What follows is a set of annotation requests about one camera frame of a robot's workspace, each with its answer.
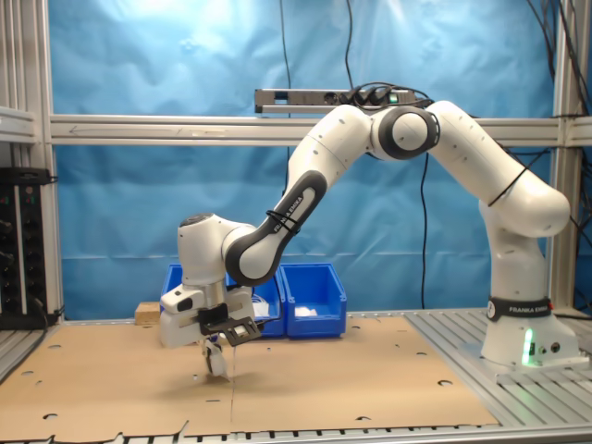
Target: cardboard sheet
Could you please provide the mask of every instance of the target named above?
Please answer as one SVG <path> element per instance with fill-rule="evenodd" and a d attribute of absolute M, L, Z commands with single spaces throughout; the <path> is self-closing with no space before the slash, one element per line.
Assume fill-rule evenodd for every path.
<path fill-rule="evenodd" d="M 199 347 L 163 348 L 158 327 L 62 327 L 0 386 L 0 441 L 497 423 L 402 318 L 225 355 L 231 381 L 206 376 Z"/>

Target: blue storage bin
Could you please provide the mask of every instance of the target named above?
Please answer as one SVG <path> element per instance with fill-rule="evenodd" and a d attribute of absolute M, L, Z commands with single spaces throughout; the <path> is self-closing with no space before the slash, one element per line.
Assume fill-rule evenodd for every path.
<path fill-rule="evenodd" d="M 234 279 L 226 274 L 226 285 L 236 284 Z M 258 285 L 254 289 L 254 294 L 261 296 L 269 304 L 269 316 L 257 316 L 255 321 L 265 321 L 266 319 L 274 319 L 265 323 L 265 328 L 261 332 L 264 338 L 282 338 L 286 334 L 286 292 L 281 281 L 279 271 L 273 278 L 269 279 L 265 284 Z"/>
<path fill-rule="evenodd" d="M 335 338 L 345 332 L 347 297 L 332 264 L 284 264 L 279 272 L 288 298 L 289 338 Z M 296 308 L 316 310 L 297 316 Z"/>
<path fill-rule="evenodd" d="M 180 264 L 171 264 L 168 266 L 166 272 L 165 285 L 163 286 L 162 294 L 168 293 L 173 290 L 177 285 L 180 285 L 183 279 L 183 269 Z M 226 285 L 233 285 L 236 282 L 226 274 Z M 279 271 L 276 272 L 273 279 L 268 280 L 265 284 L 255 287 L 255 294 L 261 296 L 269 304 L 269 317 L 255 317 L 255 321 L 265 321 L 266 319 L 275 319 L 281 315 L 279 304 L 283 304 L 284 312 L 286 312 L 286 294 L 284 291 L 284 285 L 281 281 Z M 281 319 L 269 321 L 265 324 L 265 328 L 262 332 L 264 338 L 281 338 L 286 332 L 286 316 L 284 315 Z"/>
<path fill-rule="evenodd" d="M 181 264 L 171 264 L 168 266 L 168 270 L 166 271 L 165 277 L 165 285 L 163 285 L 163 292 L 160 294 L 161 296 L 169 291 L 173 290 L 175 287 L 180 285 L 181 280 L 183 279 L 183 269 L 181 268 Z M 165 309 L 163 306 L 160 306 L 160 313 L 163 313 Z"/>

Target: blue curtain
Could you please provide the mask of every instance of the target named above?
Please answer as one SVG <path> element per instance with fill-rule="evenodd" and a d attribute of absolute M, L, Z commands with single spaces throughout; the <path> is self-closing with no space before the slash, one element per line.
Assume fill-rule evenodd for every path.
<path fill-rule="evenodd" d="M 480 117 L 548 117 L 544 41 L 515 0 L 352 0 L 356 84 L 383 80 Z M 256 88 L 286 88 L 278 0 L 50 0 L 56 113 L 253 116 Z M 293 88 L 349 88 L 345 0 L 286 0 Z M 59 146 L 66 314 L 132 316 L 177 262 L 179 221 L 258 225 L 283 189 L 283 147 Z M 331 262 L 350 310 L 419 307 L 423 158 L 363 158 L 284 262 Z M 535 171 L 545 179 L 549 160 Z M 484 306 L 490 259 L 477 201 L 435 161 L 425 183 L 427 307 Z"/>

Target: green led light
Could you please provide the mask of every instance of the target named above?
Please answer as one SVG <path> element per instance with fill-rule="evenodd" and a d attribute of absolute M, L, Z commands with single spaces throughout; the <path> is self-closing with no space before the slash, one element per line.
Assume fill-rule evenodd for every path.
<path fill-rule="evenodd" d="M 530 344 L 533 342 L 533 329 L 528 328 L 524 334 L 524 348 L 522 351 L 522 364 L 528 365 L 530 360 Z"/>

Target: aluminum frame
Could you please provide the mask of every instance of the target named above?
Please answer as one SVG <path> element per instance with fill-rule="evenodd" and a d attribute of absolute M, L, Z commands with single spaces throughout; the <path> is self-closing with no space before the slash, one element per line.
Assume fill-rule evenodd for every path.
<path fill-rule="evenodd" d="M 570 29 L 558 23 L 557 69 L 555 76 L 555 97 L 553 112 L 556 116 L 581 114 L 582 104 L 577 94 L 579 81 L 572 69 L 567 50 L 566 36 L 571 35 L 573 42 L 579 42 L 576 48 L 580 70 L 586 79 L 588 69 L 588 46 L 590 42 L 590 0 L 571 2 L 562 0 L 566 22 Z M 578 219 L 580 209 L 580 177 L 582 151 L 573 149 L 570 144 L 577 139 L 577 126 L 569 118 L 559 119 L 560 145 L 551 155 L 550 184 L 567 197 L 572 207 L 572 218 Z M 577 251 L 577 228 L 568 226 L 547 243 L 547 270 L 549 296 L 558 308 L 574 306 L 575 261 Z"/>
<path fill-rule="evenodd" d="M 592 0 L 578 0 L 575 17 L 579 20 L 578 41 L 582 71 L 587 71 L 589 42 L 589 13 Z M 570 31 L 575 29 L 574 13 L 569 7 Z M 565 34 L 559 24 L 558 69 L 555 85 L 556 114 L 577 111 L 574 75 L 565 50 Z M 294 146 L 318 119 L 314 118 L 258 118 L 258 117 L 144 117 L 144 116 L 71 116 L 54 115 L 49 59 L 47 0 L 0 0 L 0 166 L 43 167 L 56 173 L 54 144 L 133 144 L 133 145 L 191 145 L 191 146 Z M 508 146 L 557 146 L 552 162 L 552 184 L 577 202 L 579 183 L 579 150 L 581 145 L 592 145 L 592 117 L 562 117 L 548 119 L 479 119 L 479 123 L 496 140 Z M 56 185 L 46 185 L 42 194 L 43 241 L 46 254 L 47 295 L 49 309 L 62 305 L 61 256 L 59 249 Z M 575 270 L 575 242 L 573 228 L 549 242 L 549 291 L 556 306 L 571 306 Z M 464 342 L 478 342 L 484 333 L 477 314 L 457 316 L 460 311 L 392 312 L 410 320 L 442 354 L 450 366 L 462 375 L 469 386 L 487 402 L 503 426 L 493 428 L 459 427 L 436 429 L 360 429 L 339 431 L 301 431 L 293 434 L 233 434 L 226 440 L 242 442 L 562 442 L 592 440 L 592 374 L 573 375 L 561 372 L 542 381 L 507 381 L 508 385 L 484 386 L 478 383 L 478 372 L 472 372 L 469 362 L 458 353 Z M 354 314 L 361 316 L 384 315 Z M 592 327 L 566 321 L 574 327 L 580 340 L 592 344 Z M 18 360 L 29 349 L 39 333 L 18 333 L 6 346 L 0 332 L 0 372 Z M 570 394 L 555 388 L 569 388 Z M 584 396 L 589 403 L 573 401 L 574 393 Z M 515 407 L 510 410 L 505 402 Z M 565 423 L 566 418 L 582 419 L 586 423 Z M 145 444 L 149 438 L 132 438 L 132 444 Z M 152 437 L 157 444 L 173 444 L 180 440 L 191 443 L 223 441 L 223 437 L 187 438 Z M 114 441 L 123 444 L 123 437 Z"/>
<path fill-rule="evenodd" d="M 295 146 L 318 118 L 148 117 L 52 115 L 52 143 L 59 145 Z M 555 146 L 556 118 L 479 118 L 506 146 Z"/>

